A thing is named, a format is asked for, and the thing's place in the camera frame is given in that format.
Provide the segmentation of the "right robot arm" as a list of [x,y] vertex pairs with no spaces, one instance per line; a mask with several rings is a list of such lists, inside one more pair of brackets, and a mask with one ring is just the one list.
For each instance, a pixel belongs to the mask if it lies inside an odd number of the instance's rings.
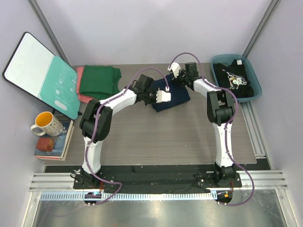
[[199,76],[194,62],[186,63],[184,69],[174,62],[168,71],[173,73],[173,80],[178,84],[206,97],[207,117],[213,125],[216,141],[213,179],[219,187],[231,187],[233,179],[236,178],[236,167],[230,159],[232,151],[229,149],[232,117],[235,113],[232,95]]

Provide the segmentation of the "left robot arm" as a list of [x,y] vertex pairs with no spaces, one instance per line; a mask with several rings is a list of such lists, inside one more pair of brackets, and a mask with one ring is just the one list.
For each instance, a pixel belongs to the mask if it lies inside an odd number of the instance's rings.
[[101,149],[111,128],[112,117],[124,108],[144,101],[146,105],[156,103],[156,92],[150,87],[153,79],[141,75],[130,87],[104,100],[91,100],[80,121],[84,137],[85,152],[81,169],[72,173],[74,189],[95,189],[101,182]]

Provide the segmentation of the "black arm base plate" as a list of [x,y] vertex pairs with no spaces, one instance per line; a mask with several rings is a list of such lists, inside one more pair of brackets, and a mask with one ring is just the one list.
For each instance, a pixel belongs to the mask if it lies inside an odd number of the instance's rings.
[[[249,173],[252,171],[270,170],[266,159],[258,159],[256,164],[240,164],[242,168]],[[46,166],[45,173],[70,173],[72,176],[76,174],[84,175],[84,170],[80,170],[80,166]],[[198,186],[198,180],[202,187],[221,187],[230,186],[231,180],[218,183],[219,180],[215,176],[214,165],[155,165],[155,166],[102,166],[96,175],[107,181],[121,182],[125,188],[127,185],[160,185],[164,189],[164,185],[194,185]],[[244,177],[236,176],[232,179],[234,187],[241,185],[240,181]]]

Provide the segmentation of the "navy blue t shirt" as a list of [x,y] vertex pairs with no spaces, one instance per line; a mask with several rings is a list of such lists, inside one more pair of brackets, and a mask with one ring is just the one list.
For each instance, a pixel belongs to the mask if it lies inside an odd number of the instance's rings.
[[173,80],[173,74],[166,75],[171,93],[171,101],[152,104],[156,112],[161,112],[190,101],[187,89]]

